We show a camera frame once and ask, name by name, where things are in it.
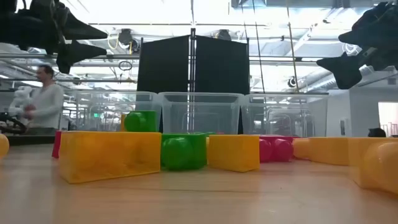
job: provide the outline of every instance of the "green block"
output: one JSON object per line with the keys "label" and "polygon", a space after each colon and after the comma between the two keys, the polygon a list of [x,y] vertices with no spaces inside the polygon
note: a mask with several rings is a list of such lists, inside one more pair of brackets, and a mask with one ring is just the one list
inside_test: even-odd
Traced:
{"label": "green block", "polygon": [[156,111],[132,111],[124,119],[129,132],[157,132]]}
{"label": "green block", "polygon": [[163,134],[161,163],[176,171],[206,166],[206,134]]}

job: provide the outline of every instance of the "wooden floor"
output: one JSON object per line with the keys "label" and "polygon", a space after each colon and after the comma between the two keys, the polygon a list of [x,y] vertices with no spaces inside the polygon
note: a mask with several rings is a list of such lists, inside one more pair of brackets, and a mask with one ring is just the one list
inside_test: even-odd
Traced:
{"label": "wooden floor", "polygon": [[0,162],[0,223],[398,223],[398,198],[359,189],[347,167],[296,161],[68,185],[51,148],[13,147]]}

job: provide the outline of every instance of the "white shirt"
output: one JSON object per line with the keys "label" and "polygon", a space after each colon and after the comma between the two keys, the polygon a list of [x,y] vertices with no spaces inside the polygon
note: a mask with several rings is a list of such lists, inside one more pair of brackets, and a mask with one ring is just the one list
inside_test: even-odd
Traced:
{"label": "white shirt", "polygon": [[32,112],[32,121],[29,126],[35,128],[58,129],[60,113],[63,106],[63,89],[57,84],[35,90],[32,95],[32,104],[36,110]]}

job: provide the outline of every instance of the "transparent storage container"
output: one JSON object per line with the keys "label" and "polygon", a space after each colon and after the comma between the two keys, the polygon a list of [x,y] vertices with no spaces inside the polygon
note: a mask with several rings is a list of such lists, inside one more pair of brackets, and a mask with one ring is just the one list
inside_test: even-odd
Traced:
{"label": "transparent storage container", "polygon": [[121,115],[156,111],[159,130],[162,106],[156,93],[146,91],[79,91],[76,94],[77,130],[119,131]]}
{"label": "transparent storage container", "polygon": [[326,136],[327,94],[249,94],[242,102],[244,134]]}
{"label": "transparent storage container", "polygon": [[168,92],[159,96],[164,133],[238,133],[242,94]]}

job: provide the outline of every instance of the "white stuffed toy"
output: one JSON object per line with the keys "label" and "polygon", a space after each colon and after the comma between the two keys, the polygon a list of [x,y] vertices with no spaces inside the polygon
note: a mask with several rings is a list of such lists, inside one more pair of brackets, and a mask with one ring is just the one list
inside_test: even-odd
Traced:
{"label": "white stuffed toy", "polygon": [[[29,86],[20,86],[14,93],[14,100],[8,108],[10,116],[22,115],[25,112],[25,107],[31,104],[30,93],[32,88]],[[28,120],[25,118],[19,119],[22,124],[27,124]]]}

